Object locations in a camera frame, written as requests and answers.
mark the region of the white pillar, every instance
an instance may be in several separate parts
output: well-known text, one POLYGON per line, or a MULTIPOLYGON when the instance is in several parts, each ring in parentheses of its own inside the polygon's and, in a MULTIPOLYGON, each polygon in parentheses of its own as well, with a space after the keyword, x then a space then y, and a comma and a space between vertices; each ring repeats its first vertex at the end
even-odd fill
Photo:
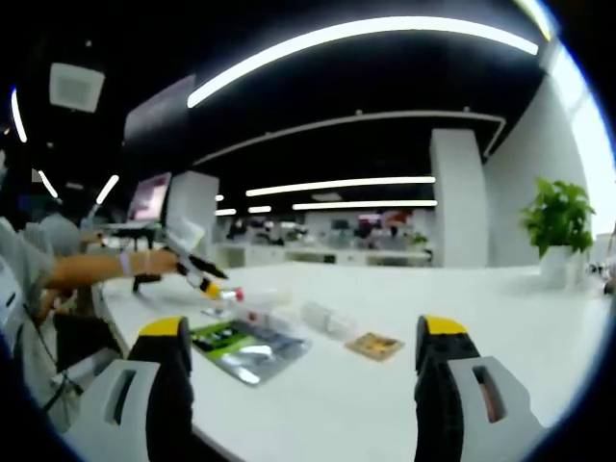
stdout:
POLYGON ((488 263, 488 214, 483 167, 471 130, 432 130, 436 177, 434 263, 445 268, 483 268, 488 263))

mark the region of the wristband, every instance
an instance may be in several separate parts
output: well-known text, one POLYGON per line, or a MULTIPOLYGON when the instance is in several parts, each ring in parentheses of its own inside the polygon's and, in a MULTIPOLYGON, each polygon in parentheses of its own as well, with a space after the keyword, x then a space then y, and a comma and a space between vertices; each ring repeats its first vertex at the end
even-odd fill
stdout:
POLYGON ((143 271, 145 274, 150 273, 150 251, 145 251, 145 269, 143 271))
POLYGON ((126 277, 132 277, 133 272, 131 271, 131 262, 128 259, 128 253, 120 253, 119 254, 119 263, 122 266, 122 272, 126 277))

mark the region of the hand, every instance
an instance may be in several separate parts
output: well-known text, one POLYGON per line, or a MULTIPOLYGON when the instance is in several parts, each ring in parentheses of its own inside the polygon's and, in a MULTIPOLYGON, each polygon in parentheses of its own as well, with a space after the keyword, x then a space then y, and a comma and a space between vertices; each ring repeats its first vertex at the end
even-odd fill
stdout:
POLYGON ((67 304, 60 305, 55 311, 57 315, 70 315, 70 308, 67 304))
POLYGON ((82 244, 103 244, 103 234, 100 232, 87 234, 81 242, 82 244))

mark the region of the green plant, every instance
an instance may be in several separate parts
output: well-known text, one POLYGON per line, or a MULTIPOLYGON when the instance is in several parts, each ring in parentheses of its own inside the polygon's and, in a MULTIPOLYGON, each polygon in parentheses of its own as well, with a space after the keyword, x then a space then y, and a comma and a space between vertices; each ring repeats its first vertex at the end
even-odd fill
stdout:
POLYGON ((530 243, 539 249, 540 257, 553 245, 569 245, 573 251, 584 252, 593 243, 587 224, 589 215, 595 213, 584 188, 543 178, 536 181, 539 193, 521 210, 530 243))
POLYGON ((427 243, 427 237, 424 236, 422 233, 415 233, 413 235, 413 240, 411 241, 412 245, 419 245, 419 244, 426 244, 427 243))
POLYGON ((287 241, 288 243, 295 243, 299 241, 299 238, 297 236, 297 231, 295 230, 289 231, 287 235, 285 236, 285 241, 287 241))

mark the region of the small brown box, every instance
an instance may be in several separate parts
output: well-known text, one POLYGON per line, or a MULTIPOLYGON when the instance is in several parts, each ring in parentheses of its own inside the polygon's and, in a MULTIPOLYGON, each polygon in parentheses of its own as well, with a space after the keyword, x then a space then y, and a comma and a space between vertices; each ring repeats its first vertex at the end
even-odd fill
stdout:
POLYGON ((349 342, 346 347, 376 361, 383 361, 404 347, 404 342, 369 332, 349 342))

